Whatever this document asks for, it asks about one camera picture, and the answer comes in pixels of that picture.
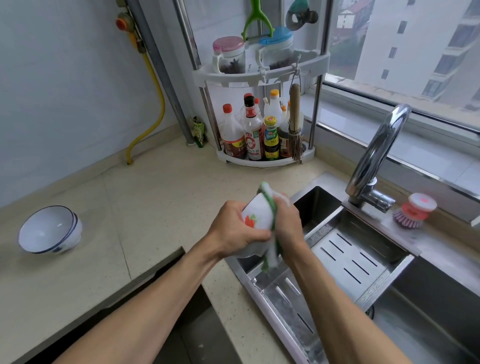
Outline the chrome faucet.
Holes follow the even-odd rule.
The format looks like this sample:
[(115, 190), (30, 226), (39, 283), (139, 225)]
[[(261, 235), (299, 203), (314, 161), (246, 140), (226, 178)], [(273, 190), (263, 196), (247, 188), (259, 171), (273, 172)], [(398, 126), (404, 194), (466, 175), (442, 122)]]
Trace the chrome faucet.
[(395, 203), (394, 198), (376, 189), (376, 176), (411, 112), (410, 105), (397, 105), (378, 128), (346, 186), (352, 205), (361, 208), (369, 204), (386, 213)]

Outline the dark sauce bottle red label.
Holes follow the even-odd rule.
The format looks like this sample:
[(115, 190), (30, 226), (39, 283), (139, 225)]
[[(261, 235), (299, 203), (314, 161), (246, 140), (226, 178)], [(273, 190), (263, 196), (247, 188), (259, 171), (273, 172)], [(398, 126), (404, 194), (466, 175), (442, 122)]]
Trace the dark sauce bottle red label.
[(261, 161), (265, 156), (263, 121), (258, 115), (255, 107), (255, 97), (252, 94), (244, 94), (243, 102), (244, 116), (242, 125), (248, 159)]

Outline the person's left hand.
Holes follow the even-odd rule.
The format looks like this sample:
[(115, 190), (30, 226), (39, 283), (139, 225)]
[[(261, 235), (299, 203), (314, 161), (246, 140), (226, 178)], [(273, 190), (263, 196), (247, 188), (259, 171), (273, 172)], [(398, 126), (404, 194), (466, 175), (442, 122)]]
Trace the person's left hand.
[(206, 239), (219, 259), (233, 255), (246, 246), (241, 246), (240, 228), (244, 224), (242, 211), (247, 203), (228, 200), (214, 218)]

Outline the clear jar with pink lid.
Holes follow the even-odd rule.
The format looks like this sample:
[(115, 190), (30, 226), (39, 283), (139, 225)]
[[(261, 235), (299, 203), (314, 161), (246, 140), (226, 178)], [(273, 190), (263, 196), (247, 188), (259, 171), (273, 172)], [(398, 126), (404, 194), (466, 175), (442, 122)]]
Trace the clear jar with pink lid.
[(243, 74), (246, 70), (245, 44), (239, 36), (224, 36), (213, 41), (213, 71), (216, 74)]

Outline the stainless steel sink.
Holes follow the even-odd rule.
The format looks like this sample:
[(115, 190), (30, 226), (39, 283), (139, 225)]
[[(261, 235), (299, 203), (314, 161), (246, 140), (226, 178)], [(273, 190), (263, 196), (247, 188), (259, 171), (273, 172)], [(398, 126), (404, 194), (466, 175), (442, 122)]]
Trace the stainless steel sink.
[(346, 209), (415, 256), (368, 312), (370, 319), (419, 364), (480, 364), (480, 262), (424, 227), (401, 228), (391, 214), (345, 202), (346, 183), (323, 173), (291, 200), (305, 239)]

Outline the window frame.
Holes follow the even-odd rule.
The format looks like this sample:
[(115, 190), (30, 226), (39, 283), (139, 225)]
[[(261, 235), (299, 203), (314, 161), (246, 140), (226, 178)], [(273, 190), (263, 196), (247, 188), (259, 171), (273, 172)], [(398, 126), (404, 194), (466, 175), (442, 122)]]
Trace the window frame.
[(367, 146), (388, 113), (400, 104), (411, 106), (379, 177), (430, 195), (440, 209), (467, 224), (480, 224), (480, 111), (354, 81), (374, 3), (334, 1), (317, 130)]

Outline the white bowl with blue rim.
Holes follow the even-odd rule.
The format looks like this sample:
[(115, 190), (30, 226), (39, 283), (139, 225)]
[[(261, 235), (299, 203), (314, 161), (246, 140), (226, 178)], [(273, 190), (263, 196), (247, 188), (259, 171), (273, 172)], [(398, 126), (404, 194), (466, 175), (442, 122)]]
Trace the white bowl with blue rim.
[(64, 253), (79, 244), (83, 233), (80, 217), (63, 205), (44, 207), (21, 226), (19, 246), (28, 253)]

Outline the teal hanging kitchen tool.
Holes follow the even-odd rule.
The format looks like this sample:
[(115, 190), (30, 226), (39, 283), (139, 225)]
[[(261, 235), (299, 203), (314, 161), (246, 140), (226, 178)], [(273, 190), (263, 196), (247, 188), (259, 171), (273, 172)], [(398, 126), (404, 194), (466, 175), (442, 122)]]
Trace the teal hanging kitchen tool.
[(294, 0), (285, 16), (285, 26), (294, 32), (305, 24), (315, 24), (319, 20), (317, 11), (310, 9), (309, 0)]

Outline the white bowl with red print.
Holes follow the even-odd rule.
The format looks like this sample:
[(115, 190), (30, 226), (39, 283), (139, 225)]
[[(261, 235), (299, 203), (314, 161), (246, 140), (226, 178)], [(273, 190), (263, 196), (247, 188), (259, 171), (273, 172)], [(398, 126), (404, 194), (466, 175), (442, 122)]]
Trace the white bowl with red print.
[[(273, 214), (265, 197), (261, 193), (258, 192), (255, 195), (243, 209), (241, 215), (246, 226), (272, 231)], [(235, 252), (233, 256), (235, 258), (249, 258), (251, 256), (259, 256), (262, 258), (267, 250), (268, 241), (248, 244), (245, 248)]]

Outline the dark stove recess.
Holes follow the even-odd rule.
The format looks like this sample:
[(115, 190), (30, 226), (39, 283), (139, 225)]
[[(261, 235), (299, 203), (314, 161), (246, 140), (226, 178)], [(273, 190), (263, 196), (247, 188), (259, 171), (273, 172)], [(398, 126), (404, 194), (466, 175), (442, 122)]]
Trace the dark stove recess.
[[(160, 262), (151, 275), (138, 280), (135, 286), (128, 284), (129, 290), (118, 296), (117, 301), (110, 300), (109, 305), (88, 313), (72, 328), (55, 334), (54, 339), (48, 339), (24, 364), (52, 364), (88, 330), (150, 286), (184, 254), (184, 249), (178, 248)], [(203, 287), (196, 290), (180, 314), (153, 364), (242, 364)]]

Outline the person's right hand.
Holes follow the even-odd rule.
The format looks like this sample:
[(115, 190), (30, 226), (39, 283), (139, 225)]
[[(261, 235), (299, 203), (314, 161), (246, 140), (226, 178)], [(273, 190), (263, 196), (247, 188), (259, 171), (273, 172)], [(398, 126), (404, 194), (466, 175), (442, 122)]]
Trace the person's right hand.
[(282, 257), (286, 262), (309, 249), (304, 239), (300, 213), (294, 204), (292, 206), (293, 220), (287, 225), (275, 225), (275, 232), (283, 251)]

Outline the green and white dishcloth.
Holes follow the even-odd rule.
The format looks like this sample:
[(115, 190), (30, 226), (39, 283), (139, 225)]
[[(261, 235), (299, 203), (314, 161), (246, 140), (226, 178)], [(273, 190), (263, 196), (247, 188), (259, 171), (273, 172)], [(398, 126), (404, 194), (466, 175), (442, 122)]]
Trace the green and white dishcloth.
[(282, 252), (283, 252), (280, 246), (277, 234), (275, 232), (278, 206), (274, 201), (274, 197), (277, 196), (282, 200), (284, 200), (287, 206), (290, 206), (291, 203), (289, 198), (285, 197), (279, 192), (274, 191), (266, 181), (263, 181), (260, 184), (258, 192), (265, 197), (271, 209), (271, 212), (273, 214), (272, 238), (266, 243), (267, 249), (264, 255), (262, 256), (263, 261), (262, 261), (261, 270), (262, 272), (267, 272), (268, 270), (275, 268), (279, 264), (279, 257), (282, 255)]

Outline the bamboo pot brush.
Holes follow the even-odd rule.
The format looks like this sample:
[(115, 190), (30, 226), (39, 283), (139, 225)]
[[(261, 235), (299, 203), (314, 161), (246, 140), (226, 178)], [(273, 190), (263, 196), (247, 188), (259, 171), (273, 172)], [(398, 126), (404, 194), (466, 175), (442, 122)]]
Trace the bamboo pot brush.
[(290, 117), (288, 122), (289, 147), (291, 158), (300, 163), (303, 156), (302, 127), (303, 116), (301, 116), (301, 87), (299, 84), (292, 83), (290, 90)]

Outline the white apartment building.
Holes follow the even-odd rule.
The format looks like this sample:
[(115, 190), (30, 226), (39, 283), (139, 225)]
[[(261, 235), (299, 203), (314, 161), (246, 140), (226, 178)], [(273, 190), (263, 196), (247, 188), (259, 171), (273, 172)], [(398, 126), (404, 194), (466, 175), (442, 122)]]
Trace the white apartment building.
[(374, 0), (354, 81), (480, 112), (480, 0)]

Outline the person's right forearm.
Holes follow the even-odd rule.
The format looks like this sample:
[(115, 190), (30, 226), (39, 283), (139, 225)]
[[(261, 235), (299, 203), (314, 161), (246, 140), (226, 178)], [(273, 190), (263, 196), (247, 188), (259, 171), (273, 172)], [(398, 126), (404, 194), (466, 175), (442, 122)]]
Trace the person's right forearm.
[(411, 360), (339, 288), (304, 240), (280, 240), (329, 364), (411, 364)]

